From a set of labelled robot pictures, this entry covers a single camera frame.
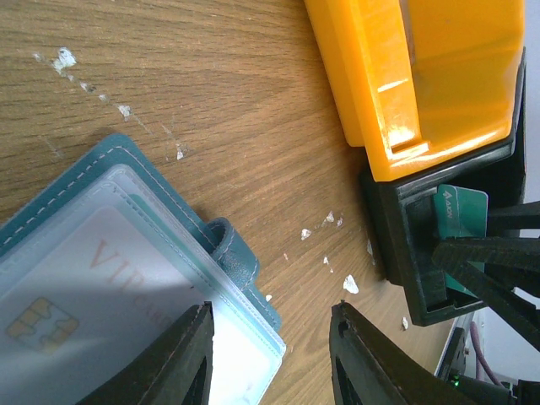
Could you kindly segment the pink white credit card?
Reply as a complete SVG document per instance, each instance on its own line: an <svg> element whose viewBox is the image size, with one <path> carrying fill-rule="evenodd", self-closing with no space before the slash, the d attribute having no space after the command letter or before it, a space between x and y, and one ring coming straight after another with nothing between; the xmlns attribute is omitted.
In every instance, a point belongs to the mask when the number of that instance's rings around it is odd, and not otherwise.
<svg viewBox="0 0 540 405"><path fill-rule="evenodd" d="M1 401L74 404L206 301L209 401L259 403L284 343L206 251L120 206L62 219L1 264Z"/></svg>

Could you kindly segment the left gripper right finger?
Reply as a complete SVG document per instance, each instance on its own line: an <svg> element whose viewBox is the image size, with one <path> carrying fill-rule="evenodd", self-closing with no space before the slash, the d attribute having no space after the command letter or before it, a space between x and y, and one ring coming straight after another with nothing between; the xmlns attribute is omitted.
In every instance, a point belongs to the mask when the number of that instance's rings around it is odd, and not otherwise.
<svg viewBox="0 0 540 405"><path fill-rule="evenodd" d="M329 332L336 404L472 404L473 400L413 361L343 301Z"/></svg>

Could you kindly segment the orange card tray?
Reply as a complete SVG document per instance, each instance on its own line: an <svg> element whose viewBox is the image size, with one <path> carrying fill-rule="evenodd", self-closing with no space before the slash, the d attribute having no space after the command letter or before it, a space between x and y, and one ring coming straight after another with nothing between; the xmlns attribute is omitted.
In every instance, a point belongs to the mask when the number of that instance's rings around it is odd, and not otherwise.
<svg viewBox="0 0 540 405"><path fill-rule="evenodd" d="M349 145L377 182L510 135L523 1L309 1Z"/></svg>

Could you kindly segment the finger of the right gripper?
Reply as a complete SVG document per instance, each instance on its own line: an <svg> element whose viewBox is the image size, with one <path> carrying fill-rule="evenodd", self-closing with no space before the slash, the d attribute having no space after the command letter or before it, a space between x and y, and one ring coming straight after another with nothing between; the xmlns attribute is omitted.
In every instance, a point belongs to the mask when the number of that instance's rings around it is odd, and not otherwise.
<svg viewBox="0 0 540 405"><path fill-rule="evenodd" d="M502 234L538 228L538 202L495 209L488 214L492 235L451 237L440 242L432 255L437 267L474 293L534 348L539 348L539 309L515 289L539 296L539 239Z"/></svg>

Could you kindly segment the black card tray near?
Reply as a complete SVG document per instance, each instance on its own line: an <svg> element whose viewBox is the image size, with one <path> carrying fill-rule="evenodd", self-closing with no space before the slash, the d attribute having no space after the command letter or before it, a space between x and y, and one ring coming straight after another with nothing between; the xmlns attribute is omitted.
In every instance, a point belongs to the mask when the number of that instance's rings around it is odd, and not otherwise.
<svg viewBox="0 0 540 405"><path fill-rule="evenodd" d="M426 327L481 310L478 298L446 285L432 262L439 243L433 196L441 184L486 192L489 209L522 203L526 185L525 114L527 61L516 77L513 122L507 138L461 157L390 182L370 171L359 176L370 240L386 278L403 287L412 323Z"/></svg>

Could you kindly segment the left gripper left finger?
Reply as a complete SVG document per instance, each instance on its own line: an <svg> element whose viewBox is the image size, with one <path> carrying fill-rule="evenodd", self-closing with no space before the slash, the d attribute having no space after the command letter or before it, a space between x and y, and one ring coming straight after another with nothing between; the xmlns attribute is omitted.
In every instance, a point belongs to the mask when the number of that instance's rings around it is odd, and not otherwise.
<svg viewBox="0 0 540 405"><path fill-rule="evenodd" d="M132 363L81 404L207 404L213 372L213 307L189 307Z"/></svg>

